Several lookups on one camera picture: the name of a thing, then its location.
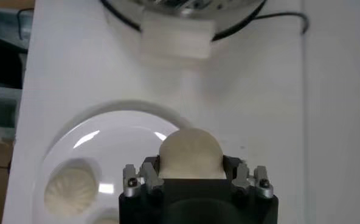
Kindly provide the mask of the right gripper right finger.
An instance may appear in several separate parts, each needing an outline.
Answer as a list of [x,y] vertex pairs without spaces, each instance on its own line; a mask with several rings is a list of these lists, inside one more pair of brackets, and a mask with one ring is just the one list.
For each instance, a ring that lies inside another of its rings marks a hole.
[[251,191],[259,198],[272,198],[274,187],[265,166],[257,166],[251,175],[247,163],[239,158],[225,156],[224,172],[234,192],[249,195]]

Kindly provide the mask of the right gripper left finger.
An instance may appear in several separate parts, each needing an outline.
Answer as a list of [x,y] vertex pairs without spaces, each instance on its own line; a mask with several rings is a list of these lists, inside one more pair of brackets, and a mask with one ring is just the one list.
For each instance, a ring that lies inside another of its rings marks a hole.
[[123,195],[138,197],[145,186],[149,195],[161,195],[164,191],[164,180],[159,177],[160,157],[146,157],[138,172],[132,164],[123,168]]

